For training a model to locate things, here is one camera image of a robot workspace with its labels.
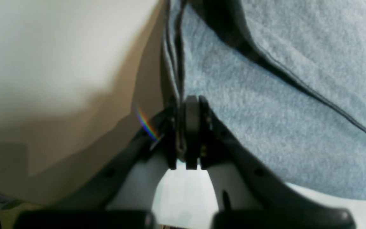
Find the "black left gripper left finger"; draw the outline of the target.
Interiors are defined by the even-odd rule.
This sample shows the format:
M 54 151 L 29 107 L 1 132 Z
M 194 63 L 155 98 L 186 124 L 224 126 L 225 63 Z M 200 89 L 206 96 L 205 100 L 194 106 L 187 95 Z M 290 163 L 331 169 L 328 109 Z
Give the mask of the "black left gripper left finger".
M 15 229 L 158 229 L 155 192 L 177 164 L 178 106 L 172 101 L 80 189 L 43 210 L 22 213 Z

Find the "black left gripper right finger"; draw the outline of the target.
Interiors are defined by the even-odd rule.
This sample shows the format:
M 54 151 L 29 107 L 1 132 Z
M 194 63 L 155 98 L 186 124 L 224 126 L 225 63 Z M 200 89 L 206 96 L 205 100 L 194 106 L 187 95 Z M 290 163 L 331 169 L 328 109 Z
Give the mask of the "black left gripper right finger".
M 203 96 L 183 103 L 186 168 L 209 174 L 218 204 L 212 229 L 355 229 L 345 208 L 326 207 L 289 188 L 239 143 Z

